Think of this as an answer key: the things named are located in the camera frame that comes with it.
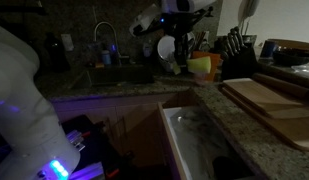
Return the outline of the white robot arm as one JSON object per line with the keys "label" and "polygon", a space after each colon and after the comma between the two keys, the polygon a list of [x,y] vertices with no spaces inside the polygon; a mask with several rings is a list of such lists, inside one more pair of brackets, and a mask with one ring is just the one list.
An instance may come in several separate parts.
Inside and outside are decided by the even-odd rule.
{"label": "white robot arm", "polygon": [[34,84],[39,65],[35,50],[0,25],[0,134],[11,147],[0,180],[68,180],[80,161]]}

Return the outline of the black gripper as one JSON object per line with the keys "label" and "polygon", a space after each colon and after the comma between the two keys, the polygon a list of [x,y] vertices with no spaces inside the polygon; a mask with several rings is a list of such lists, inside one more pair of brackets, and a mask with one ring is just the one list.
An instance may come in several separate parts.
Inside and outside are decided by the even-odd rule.
{"label": "black gripper", "polygon": [[187,33],[197,23],[197,15],[191,13],[169,14],[167,16],[167,34],[174,37],[174,57],[180,67],[186,66],[188,57]]}

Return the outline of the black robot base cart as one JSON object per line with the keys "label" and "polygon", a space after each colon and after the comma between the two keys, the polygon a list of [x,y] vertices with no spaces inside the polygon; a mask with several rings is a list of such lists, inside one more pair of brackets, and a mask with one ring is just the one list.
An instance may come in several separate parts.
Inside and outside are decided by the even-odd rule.
{"label": "black robot base cart", "polygon": [[84,148],[79,164],[70,180],[126,180],[123,158],[110,143],[106,133],[93,124],[86,115],[62,123],[66,134],[77,130],[83,135]]}

